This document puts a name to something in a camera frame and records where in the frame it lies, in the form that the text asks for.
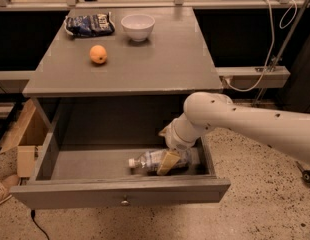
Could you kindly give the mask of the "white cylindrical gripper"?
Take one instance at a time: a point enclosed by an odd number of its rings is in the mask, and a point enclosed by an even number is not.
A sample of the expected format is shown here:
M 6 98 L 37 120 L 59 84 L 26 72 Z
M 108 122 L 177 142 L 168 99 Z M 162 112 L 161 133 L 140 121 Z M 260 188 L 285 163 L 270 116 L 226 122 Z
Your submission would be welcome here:
M 158 132 L 159 137 L 165 137 L 166 145 L 170 149 L 187 150 L 206 133 L 207 127 L 192 123 L 185 114 L 175 118 L 168 126 Z M 166 175 L 180 160 L 175 151 L 166 151 L 157 169 L 159 176 Z

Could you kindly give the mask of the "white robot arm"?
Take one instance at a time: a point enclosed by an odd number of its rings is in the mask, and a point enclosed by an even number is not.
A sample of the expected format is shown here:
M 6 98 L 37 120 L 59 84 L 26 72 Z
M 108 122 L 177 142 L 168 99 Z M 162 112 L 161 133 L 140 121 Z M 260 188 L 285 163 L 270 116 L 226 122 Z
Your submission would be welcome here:
M 189 95 L 183 113 L 159 135 L 184 151 L 216 128 L 230 129 L 310 165 L 310 114 L 239 106 L 223 94 Z

